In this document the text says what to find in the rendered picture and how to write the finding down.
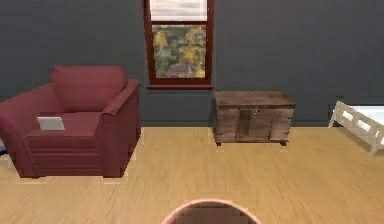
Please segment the white bed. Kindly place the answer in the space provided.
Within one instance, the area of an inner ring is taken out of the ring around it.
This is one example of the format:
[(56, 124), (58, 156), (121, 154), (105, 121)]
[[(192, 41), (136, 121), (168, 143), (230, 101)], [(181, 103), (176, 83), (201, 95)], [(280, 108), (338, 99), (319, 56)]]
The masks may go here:
[(370, 146), (370, 157), (384, 150), (384, 106), (348, 105), (337, 101), (328, 124), (337, 122)]

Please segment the brown wooden cabinet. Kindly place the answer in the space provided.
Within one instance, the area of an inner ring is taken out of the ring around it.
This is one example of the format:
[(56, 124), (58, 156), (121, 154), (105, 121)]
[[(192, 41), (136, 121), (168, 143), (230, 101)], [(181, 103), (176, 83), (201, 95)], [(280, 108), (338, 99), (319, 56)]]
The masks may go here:
[(289, 140), (296, 103), (281, 91), (216, 91), (213, 133), (222, 143), (280, 143)]

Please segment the red framed window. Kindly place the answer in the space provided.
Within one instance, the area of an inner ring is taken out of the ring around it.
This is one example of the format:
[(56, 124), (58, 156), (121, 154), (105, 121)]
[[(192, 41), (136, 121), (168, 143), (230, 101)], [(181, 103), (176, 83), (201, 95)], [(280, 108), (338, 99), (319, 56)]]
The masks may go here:
[(150, 90), (211, 90), (215, 0), (142, 0)]

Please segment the pink round bowl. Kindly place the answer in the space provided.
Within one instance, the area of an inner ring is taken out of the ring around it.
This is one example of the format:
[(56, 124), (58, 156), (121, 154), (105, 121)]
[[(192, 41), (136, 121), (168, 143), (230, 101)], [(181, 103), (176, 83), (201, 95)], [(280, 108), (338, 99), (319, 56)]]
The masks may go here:
[(262, 224), (248, 209), (230, 200), (195, 199), (179, 205), (161, 224)]

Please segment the grey laptop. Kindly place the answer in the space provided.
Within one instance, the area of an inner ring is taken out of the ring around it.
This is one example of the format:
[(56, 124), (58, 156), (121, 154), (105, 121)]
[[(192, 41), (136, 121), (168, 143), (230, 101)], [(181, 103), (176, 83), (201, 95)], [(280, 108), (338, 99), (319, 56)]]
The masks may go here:
[(39, 116), (37, 118), (42, 131), (64, 131), (65, 126), (61, 117)]

